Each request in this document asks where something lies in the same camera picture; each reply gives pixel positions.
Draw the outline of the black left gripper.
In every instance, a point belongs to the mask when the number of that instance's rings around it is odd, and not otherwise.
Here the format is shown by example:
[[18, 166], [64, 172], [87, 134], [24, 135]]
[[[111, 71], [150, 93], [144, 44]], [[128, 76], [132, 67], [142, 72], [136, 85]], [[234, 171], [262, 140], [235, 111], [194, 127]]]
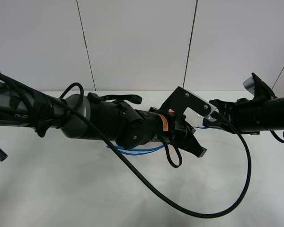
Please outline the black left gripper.
[[189, 152], [200, 158], [206, 153], [207, 149], [202, 147], [194, 137], [195, 130], [186, 122], [186, 116], [178, 118], [172, 109], [161, 110], [151, 107], [151, 113], [157, 114], [163, 123], [163, 137], [172, 145]]

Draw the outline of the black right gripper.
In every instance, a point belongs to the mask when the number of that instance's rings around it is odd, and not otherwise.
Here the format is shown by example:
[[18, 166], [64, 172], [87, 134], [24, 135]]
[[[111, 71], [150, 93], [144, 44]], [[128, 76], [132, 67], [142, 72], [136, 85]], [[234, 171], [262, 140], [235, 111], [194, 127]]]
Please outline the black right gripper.
[[220, 113], [224, 113], [227, 119], [222, 121], [214, 118], [203, 118], [202, 125], [206, 128], [230, 132], [228, 120], [242, 134], [257, 134], [260, 131], [273, 131], [272, 121], [273, 99], [256, 98], [237, 100], [235, 103], [225, 102], [219, 99], [210, 100]]

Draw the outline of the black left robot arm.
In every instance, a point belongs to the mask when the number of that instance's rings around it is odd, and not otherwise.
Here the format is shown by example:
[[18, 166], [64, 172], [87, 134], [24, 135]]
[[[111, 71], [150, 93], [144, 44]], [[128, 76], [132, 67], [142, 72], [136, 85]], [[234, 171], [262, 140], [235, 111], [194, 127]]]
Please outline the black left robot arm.
[[99, 140], [103, 133], [123, 149], [161, 141], [202, 157], [206, 149], [194, 137], [194, 128], [168, 111], [132, 108], [138, 95], [94, 93], [55, 98], [0, 74], [0, 126], [33, 128], [44, 137], [49, 128], [59, 128], [72, 139]]

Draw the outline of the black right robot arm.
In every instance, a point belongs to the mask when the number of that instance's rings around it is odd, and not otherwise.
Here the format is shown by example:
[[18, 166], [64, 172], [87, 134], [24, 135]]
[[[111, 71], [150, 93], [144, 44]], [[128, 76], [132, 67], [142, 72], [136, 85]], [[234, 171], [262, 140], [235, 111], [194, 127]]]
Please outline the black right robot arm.
[[214, 99], [210, 103], [241, 134], [258, 135], [261, 131], [284, 130], [284, 97], [252, 100], [241, 98], [234, 103]]

